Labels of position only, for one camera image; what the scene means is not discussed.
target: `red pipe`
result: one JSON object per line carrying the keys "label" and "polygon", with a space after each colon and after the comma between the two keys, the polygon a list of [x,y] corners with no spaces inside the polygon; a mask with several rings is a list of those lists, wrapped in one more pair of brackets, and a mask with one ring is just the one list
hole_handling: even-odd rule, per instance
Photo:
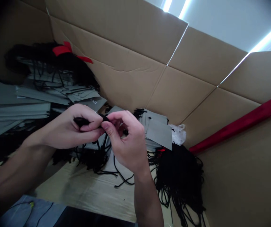
{"label": "red pipe", "polygon": [[210,148],[232,136],[237,135],[238,133],[243,132],[244,130],[247,130],[248,128],[258,124],[261,121],[264,121],[269,117],[271,117],[271,100],[265,102],[231,124],[228,124],[195,146],[190,147],[189,151],[194,154],[200,153],[207,148]]}

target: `red ribbon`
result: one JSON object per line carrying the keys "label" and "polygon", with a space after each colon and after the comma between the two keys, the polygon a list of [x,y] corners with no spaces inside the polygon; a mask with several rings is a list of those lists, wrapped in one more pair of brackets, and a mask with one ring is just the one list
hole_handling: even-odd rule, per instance
{"label": "red ribbon", "polygon": [[[64,53],[72,53],[72,48],[71,48],[70,42],[64,41],[64,46],[54,47],[53,52],[56,56],[59,56]],[[83,60],[84,62],[88,62],[88,63],[93,64],[92,60],[88,57],[84,57],[84,56],[77,56],[77,57],[80,58],[81,60]]]}
{"label": "red ribbon", "polygon": [[247,130],[248,128],[264,121],[269,117],[271,117],[271,100],[260,105],[238,120],[223,127],[221,130],[217,131],[195,146],[190,147],[189,151],[194,154],[200,153],[207,148],[210,148],[232,136],[243,132],[244,130]]}

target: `forearm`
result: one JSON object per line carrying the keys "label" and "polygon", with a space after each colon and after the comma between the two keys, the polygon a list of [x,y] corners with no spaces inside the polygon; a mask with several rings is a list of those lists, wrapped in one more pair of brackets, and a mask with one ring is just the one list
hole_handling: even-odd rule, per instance
{"label": "forearm", "polygon": [[134,175],[134,207],[139,227],[164,226],[161,203],[149,166]]}
{"label": "forearm", "polygon": [[1,213],[32,189],[54,152],[54,148],[37,143],[36,134],[32,134],[15,155],[0,167]]}

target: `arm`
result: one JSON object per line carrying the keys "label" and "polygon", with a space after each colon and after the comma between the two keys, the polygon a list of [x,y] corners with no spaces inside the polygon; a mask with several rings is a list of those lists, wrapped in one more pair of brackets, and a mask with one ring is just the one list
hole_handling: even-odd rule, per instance
{"label": "arm", "polygon": [[[109,135],[117,160],[134,173],[134,208],[138,225],[164,226],[161,203],[152,179],[142,124],[129,112],[109,114],[110,122],[102,122]],[[121,139],[124,129],[128,136]]]}
{"label": "arm", "polygon": [[[74,117],[84,117],[89,125],[79,128]],[[97,127],[103,118],[87,106],[76,104],[31,134],[0,167],[0,215],[35,186],[56,149],[72,148],[96,141],[103,133]]]}
{"label": "arm", "polygon": [[49,146],[23,143],[0,167],[0,215],[33,188],[54,152],[55,149]]}
{"label": "arm", "polygon": [[139,226],[164,226],[163,213],[150,169],[134,175],[134,208]]}

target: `light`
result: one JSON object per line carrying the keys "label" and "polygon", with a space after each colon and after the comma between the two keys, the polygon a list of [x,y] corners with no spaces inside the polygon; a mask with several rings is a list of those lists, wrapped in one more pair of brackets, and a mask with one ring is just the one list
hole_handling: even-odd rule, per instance
{"label": "light", "polygon": [[[238,65],[229,73],[229,75],[231,75],[231,73],[234,72],[234,70],[241,64],[241,62],[244,61],[244,59],[247,58],[247,56],[250,55],[250,53],[261,51],[270,42],[271,42],[271,32],[267,34],[266,37],[264,37],[249,53],[247,53],[247,55],[238,63]],[[227,75],[227,77],[219,85],[221,85],[229,77],[229,75]]]}
{"label": "light", "polygon": [[168,12],[171,6],[172,0],[166,0],[164,7],[163,7],[163,11],[164,12]]}
{"label": "light", "polygon": [[174,50],[174,52],[173,52],[173,54],[172,54],[171,58],[170,58],[170,60],[168,61],[167,66],[169,65],[169,63],[170,63],[171,59],[173,58],[173,55],[175,54],[175,51],[177,50],[177,48],[178,48],[178,46],[179,46],[179,44],[180,44],[180,41],[182,41],[183,36],[185,35],[185,33],[186,33],[186,30],[187,30],[188,26],[189,26],[189,24],[187,24],[187,27],[186,27],[185,31],[183,32],[183,35],[182,35],[182,37],[180,38],[180,40],[179,40],[179,42],[178,42],[178,44],[177,44],[177,46],[176,46],[176,48],[175,48],[175,50]]}
{"label": "light", "polygon": [[182,11],[180,12],[180,15],[179,15],[179,19],[183,19],[184,17],[185,17],[185,15],[186,15],[186,11],[187,11],[187,9],[189,8],[189,5],[190,5],[190,2],[191,2],[191,0],[186,0],[185,1],[185,4],[184,4],[184,6],[183,6],[183,9],[182,9]]}
{"label": "light", "polygon": [[271,32],[267,34],[250,52],[258,52],[271,42]]}

